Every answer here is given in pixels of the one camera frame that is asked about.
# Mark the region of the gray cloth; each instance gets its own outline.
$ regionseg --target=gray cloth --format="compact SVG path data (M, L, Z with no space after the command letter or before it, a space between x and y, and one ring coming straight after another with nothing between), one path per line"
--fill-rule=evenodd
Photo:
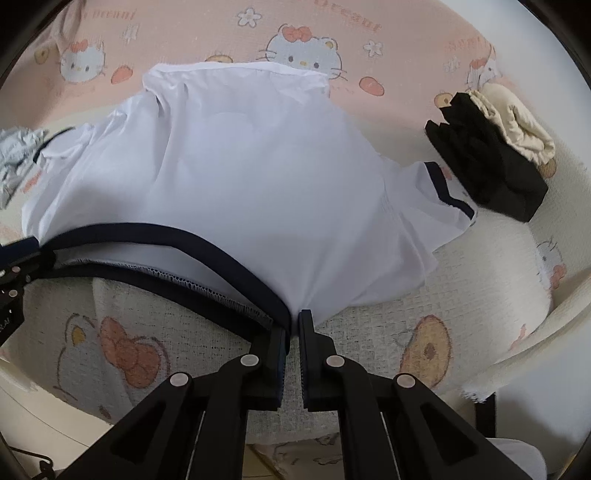
M33 166L33 155L47 131L13 127L0 130L0 210L4 210L14 192Z

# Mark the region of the metal rivet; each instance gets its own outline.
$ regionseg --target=metal rivet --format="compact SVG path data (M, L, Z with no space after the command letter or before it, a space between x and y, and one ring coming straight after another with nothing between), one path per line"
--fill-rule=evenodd
M258 357L249 353L240 359L240 363L245 367L254 367L258 363Z
M173 387L183 387L189 381L189 376L184 373L174 374L170 377L170 384Z
M417 384L414 377L411 377L410 375L406 375L406 374L400 375L396 379L396 383L398 385L400 385L402 388L412 388Z
M340 368L345 364L345 359L340 355L331 355L326 359L326 364L329 367Z

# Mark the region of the white wall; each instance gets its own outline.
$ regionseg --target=white wall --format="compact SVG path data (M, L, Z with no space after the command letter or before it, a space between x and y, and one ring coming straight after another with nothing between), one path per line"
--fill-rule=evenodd
M517 0L443 0L495 45L501 71L591 165L591 90L560 42ZM498 393L498 436L538 447L559 470L591 429L591 325Z

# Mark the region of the white flower print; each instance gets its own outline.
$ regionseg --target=white flower print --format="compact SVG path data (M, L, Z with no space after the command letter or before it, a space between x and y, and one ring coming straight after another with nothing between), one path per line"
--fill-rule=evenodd
M125 45L129 45L129 42L132 40L137 40L138 30L139 30L139 24L127 25L127 28L125 30L123 30L123 34L121 35L121 38L123 38L125 40Z
M251 28L256 27L256 21L262 18L261 14L255 12L253 7L248 7L244 12L240 12L238 14L238 26L239 27L246 27L247 25Z
M382 42L374 42L373 40L369 40L366 45L363 46L364 50L367 50L369 58L372 58L374 55L382 54L382 48L384 44Z
M453 73L460 68L460 60L454 55L450 61L443 64L443 71L446 73Z

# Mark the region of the red bow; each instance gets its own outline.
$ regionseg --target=red bow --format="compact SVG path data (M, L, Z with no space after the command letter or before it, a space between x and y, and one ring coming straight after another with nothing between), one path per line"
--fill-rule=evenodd
M283 34L283 37L290 43L293 43L296 40L305 42L312 38L312 32L308 27L283 27L281 29L281 33Z
M72 53L78 53L79 51L86 51L88 48L88 40L82 40L70 45L70 50Z

